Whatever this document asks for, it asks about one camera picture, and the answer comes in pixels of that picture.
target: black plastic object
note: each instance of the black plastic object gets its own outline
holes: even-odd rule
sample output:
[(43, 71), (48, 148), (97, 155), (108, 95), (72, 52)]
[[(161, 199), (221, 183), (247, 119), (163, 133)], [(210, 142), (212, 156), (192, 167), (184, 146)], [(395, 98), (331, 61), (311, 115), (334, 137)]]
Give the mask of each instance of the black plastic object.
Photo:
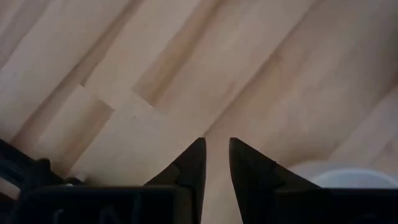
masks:
[(236, 138), (229, 165), (244, 224), (398, 223), (398, 190), (323, 189)]
[(199, 138), (145, 186), (91, 187), (63, 180), (48, 160), (34, 161), (0, 141), (0, 176), (21, 190), (18, 201), (0, 195), (0, 223), (199, 224), (205, 166)]

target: white object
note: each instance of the white object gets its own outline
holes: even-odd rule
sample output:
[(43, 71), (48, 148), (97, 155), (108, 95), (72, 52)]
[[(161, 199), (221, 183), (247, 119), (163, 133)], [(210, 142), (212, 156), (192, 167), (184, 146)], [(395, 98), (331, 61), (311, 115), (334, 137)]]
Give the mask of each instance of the white object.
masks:
[(306, 162), (289, 168), (307, 180), (329, 188), (398, 188), (398, 180), (382, 172), (327, 161)]

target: light wood surface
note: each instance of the light wood surface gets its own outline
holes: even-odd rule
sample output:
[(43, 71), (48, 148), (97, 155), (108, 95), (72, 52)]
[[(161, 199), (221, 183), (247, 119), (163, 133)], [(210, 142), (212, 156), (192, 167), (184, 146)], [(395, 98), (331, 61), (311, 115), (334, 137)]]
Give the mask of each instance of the light wood surface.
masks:
[(230, 137), (398, 177), (396, 21), (396, 0), (1, 1), (0, 138), (135, 185), (204, 136), (203, 223), (241, 223)]

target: white plastic container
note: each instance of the white plastic container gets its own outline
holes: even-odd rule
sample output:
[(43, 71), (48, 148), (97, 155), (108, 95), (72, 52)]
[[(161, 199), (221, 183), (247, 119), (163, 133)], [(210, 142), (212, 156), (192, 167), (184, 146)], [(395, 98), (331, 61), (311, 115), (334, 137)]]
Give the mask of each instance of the white plastic container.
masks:
[(328, 161), (306, 162), (289, 170), (320, 187), (330, 188), (398, 188), (398, 180), (382, 172)]

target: wood plank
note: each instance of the wood plank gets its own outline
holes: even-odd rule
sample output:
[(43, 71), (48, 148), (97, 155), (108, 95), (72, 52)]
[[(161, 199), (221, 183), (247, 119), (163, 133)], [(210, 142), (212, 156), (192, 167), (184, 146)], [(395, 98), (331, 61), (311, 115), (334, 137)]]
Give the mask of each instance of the wood plank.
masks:
[(15, 136), (127, 3), (51, 2), (0, 70), (0, 138)]
[(46, 10), (50, 0), (15, 0), (0, 17), (0, 68)]
[(398, 179), (398, 134), (395, 135), (386, 144), (384, 149), (379, 153), (379, 155), (374, 158), (366, 167), (378, 170), (379, 172), (384, 172), (390, 176)]
[(35, 155), (34, 151), (31, 151), (32, 146), (36, 146), (40, 137), (47, 131), (48, 126), (53, 122), (54, 116), (57, 115), (65, 102), (70, 98), (70, 95), (76, 91), (79, 84), (84, 82), (84, 79), (92, 73), (96, 65), (103, 59), (109, 46), (113, 43), (129, 18), (134, 14), (136, 6), (139, 3), (140, 1), (129, 2), (106, 33), (101, 36), (78, 65), (73, 68), (35, 113), (24, 123), (21, 130), (11, 141), (13, 146), (27, 152), (32, 157), (42, 156)]
[(397, 114), (398, 87), (395, 87), (338, 147), (330, 159), (366, 166), (384, 151), (393, 152), (395, 149), (391, 141), (398, 134)]
[(198, 137), (195, 130), (131, 95), (116, 110), (71, 174), (98, 185), (141, 185), (165, 169)]
[(14, 145), (33, 159), (48, 158), (66, 175), (111, 116), (112, 109), (77, 86), (36, 142), (19, 138)]
[(192, 54), (150, 103), (206, 131), (313, 2), (223, 2)]
[[(196, 20), (203, 20), (198, 17), (190, 21), (191, 14), (195, 10), (211, 11), (215, 2), (217, 0), (144, 1), (84, 86), (112, 108), (119, 108), (129, 98), (135, 82), (155, 63), (186, 22), (195, 25)], [(197, 29), (197, 26), (186, 27), (192, 29), (188, 33), (195, 33)]]
[[(285, 166), (327, 158), (394, 87), (397, 4), (327, 0), (311, 8), (207, 132), (204, 220), (222, 219), (218, 208), (238, 208), (224, 202), (233, 197), (225, 159), (230, 137)], [(240, 221), (231, 212), (220, 223)]]

